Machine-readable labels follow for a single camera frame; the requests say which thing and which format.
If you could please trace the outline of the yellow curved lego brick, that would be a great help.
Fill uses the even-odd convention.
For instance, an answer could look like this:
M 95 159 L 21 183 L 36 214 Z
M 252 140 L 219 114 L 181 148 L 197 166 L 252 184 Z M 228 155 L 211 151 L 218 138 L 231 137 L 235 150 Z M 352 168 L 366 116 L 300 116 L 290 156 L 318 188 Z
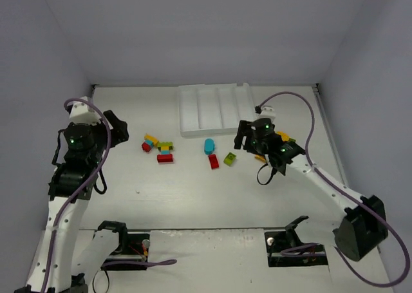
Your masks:
M 264 163 L 266 162 L 266 159 L 265 159 L 265 157 L 263 157 L 263 156 L 256 155 L 254 158 L 257 159 L 257 160 L 259 160 L 259 161 L 261 161 L 261 162 L 264 162 Z

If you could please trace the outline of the lime green square lego brick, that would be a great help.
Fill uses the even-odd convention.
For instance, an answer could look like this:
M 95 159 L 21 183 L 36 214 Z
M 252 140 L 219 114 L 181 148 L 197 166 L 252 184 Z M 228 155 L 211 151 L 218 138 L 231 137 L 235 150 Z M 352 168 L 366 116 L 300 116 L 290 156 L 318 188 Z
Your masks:
M 231 166 L 235 160 L 236 160 L 236 155 L 234 153 L 228 153 L 223 162 L 226 165 Z

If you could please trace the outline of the teal rounded lego brick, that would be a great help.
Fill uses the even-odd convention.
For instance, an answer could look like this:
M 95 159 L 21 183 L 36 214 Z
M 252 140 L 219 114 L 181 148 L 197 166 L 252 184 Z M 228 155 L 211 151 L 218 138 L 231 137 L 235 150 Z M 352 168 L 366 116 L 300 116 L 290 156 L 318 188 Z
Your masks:
M 206 138 L 203 145 L 203 151 L 206 155 L 211 155 L 215 151 L 215 142 L 212 138 Z

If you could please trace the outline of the red curved lego brick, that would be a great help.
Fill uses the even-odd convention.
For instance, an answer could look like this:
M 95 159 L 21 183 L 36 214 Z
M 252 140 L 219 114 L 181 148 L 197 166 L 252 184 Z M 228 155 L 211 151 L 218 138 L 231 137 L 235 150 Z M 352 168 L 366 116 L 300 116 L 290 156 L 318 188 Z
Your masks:
M 209 159 L 209 163 L 211 165 L 211 169 L 217 169 L 220 167 L 219 162 L 218 162 L 218 158 L 215 154 L 211 154 L 208 156 Z

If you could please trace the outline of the long lime green lego brick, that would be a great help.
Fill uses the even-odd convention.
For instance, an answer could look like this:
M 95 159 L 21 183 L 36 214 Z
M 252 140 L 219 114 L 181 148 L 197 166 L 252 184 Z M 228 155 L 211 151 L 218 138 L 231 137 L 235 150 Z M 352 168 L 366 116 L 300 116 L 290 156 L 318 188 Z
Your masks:
M 158 149 L 169 149 L 172 150 L 174 148 L 173 143 L 172 142 L 158 142 L 157 143 L 157 148 Z

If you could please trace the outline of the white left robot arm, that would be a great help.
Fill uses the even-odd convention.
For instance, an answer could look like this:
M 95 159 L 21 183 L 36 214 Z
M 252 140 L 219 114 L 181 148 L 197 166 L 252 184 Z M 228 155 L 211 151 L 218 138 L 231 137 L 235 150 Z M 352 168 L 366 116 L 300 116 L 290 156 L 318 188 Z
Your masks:
M 129 139 L 127 123 L 111 110 L 87 109 L 70 112 L 71 122 L 59 130 L 57 140 L 65 140 L 68 150 L 55 170 L 48 190 L 48 220 L 26 285 L 18 292 L 87 292 L 96 273 L 112 252 L 127 245 L 127 226 L 104 220 L 97 236 L 73 257 L 80 223 L 93 192 L 106 193 L 102 166 L 108 151 Z

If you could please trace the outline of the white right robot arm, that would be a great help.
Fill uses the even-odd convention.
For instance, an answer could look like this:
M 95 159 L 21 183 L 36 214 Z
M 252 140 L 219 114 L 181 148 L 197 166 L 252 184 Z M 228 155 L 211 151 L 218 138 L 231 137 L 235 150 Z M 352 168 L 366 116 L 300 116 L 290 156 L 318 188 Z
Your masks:
M 265 157 L 272 175 L 289 176 L 329 208 L 330 219 L 300 216 L 285 227 L 294 247 L 331 245 L 348 259 L 360 261 L 388 237 L 382 200 L 375 195 L 367 198 L 310 164 L 302 147 L 275 133 L 270 118 L 240 120 L 234 147 Z

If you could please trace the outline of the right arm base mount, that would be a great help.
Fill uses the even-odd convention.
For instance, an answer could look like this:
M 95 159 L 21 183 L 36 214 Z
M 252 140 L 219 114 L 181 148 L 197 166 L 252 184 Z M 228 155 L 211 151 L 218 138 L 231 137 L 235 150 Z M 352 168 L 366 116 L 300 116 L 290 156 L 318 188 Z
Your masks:
M 327 266 L 328 259 L 323 245 L 303 243 L 295 229 L 308 216 L 300 216 L 283 230 L 265 231 L 267 263 L 270 268 Z

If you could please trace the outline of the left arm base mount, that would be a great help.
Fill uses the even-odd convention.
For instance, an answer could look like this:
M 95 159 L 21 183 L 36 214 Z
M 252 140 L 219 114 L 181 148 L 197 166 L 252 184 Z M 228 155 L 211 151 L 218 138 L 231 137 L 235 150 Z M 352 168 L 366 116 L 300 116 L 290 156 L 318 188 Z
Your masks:
M 103 221 L 95 231 L 110 231 L 117 236 L 118 245 L 104 262 L 105 271 L 138 271 L 147 270 L 146 266 L 134 265 L 130 261 L 148 262 L 150 234 L 148 232 L 130 231 L 126 223 Z

